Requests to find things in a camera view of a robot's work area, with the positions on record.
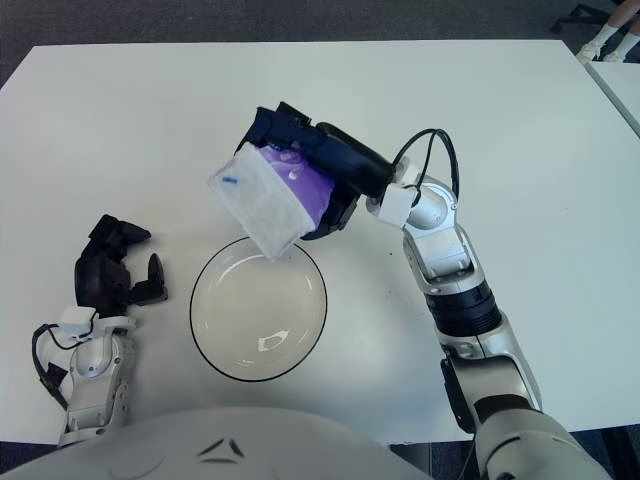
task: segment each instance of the chair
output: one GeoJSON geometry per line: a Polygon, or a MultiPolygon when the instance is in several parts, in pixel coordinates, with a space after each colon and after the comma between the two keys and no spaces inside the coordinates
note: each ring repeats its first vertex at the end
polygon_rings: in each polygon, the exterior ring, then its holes
{"type": "MultiPolygon", "coordinates": [[[[620,5],[623,0],[612,0],[616,5],[620,5]]],[[[586,25],[604,25],[609,19],[609,15],[611,12],[605,12],[604,10],[600,10],[598,8],[590,7],[589,5],[584,5],[579,3],[576,7],[571,11],[571,13],[567,17],[561,17],[556,20],[556,23],[551,27],[552,33],[560,33],[562,31],[562,26],[565,23],[581,23],[586,25]]],[[[621,27],[618,32],[622,34],[626,34],[629,30],[628,25],[621,27]]]]}

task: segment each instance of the white table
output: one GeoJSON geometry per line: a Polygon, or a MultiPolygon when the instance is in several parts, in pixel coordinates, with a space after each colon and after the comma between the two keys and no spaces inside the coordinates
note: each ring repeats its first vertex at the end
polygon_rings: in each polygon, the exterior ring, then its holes
{"type": "Polygon", "coordinates": [[[640,136],[640,64],[590,62],[587,71],[640,136]]]}
{"type": "MultiPolygon", "coordinates": [[[[194,280],[243,235],[206,178],[255,108],[280,100],[389,159],[417,130],[445,128],[459,219],[547,412],[571,430],[640,422],[640,140],[561,42],[62,46],[35,48],[0,91],[2,440],[57,440],[63,414],[36,379],[31,332],[74,304],[73,264],[104,212],[152,232],[127,265],[140,280],[158,252],[170,292],[130,311],[142,324],[133,421],[269,405],[379,442],[465,438],[401,233],[362,206],[345,231],[304,243],[328,317],[298,368],[239,383],[195,348],[194,280]]],[[[440,151],[430,173],[449,178],[440,151]]]]}

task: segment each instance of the gray carpet floor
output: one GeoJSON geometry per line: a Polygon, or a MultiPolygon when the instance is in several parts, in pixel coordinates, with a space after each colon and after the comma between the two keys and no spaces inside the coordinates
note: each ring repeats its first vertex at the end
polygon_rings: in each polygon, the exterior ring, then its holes
{"type": "MultiPolygon", "coordinates": [[[[612,10],[609,0],[587,0],[612,10]]],[[[137,42],[560,38],[574,52],[597,31],[549,28],[575,0],[0,0],[0,86],[34,45],[137,42]]],[[[639,47],[630,55],[638,59],[639,47]]],[[[640,448],[640,428],[629,431],[640,448]]],[[[597,431],[575,434],[610,472],[597,431]]],[[[0,444],[0,473],[53,447],[0,444]]],[[[432,472],[456,478],[458,444],[398,447],[432,472]]]]}

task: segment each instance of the white tissue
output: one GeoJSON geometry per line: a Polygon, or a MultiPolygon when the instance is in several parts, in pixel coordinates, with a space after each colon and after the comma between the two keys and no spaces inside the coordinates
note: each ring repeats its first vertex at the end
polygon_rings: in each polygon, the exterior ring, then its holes
{"type": "Polygon", "coordinates": [[[316,229],[298,198],[249,142],[208,183],[269,260],[316,229]]]}

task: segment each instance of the white bowl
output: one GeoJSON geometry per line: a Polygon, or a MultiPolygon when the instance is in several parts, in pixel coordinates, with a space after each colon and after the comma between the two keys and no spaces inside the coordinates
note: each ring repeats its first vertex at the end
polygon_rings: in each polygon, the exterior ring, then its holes
{"type": "Polygon", "coordinates": [[[191,294],[191,332],[219,372],[248,382],[295,368],[318,341],[327,313],[324,280],[294,245],[278,261],[243,238],[216,253],[191,294]]]}

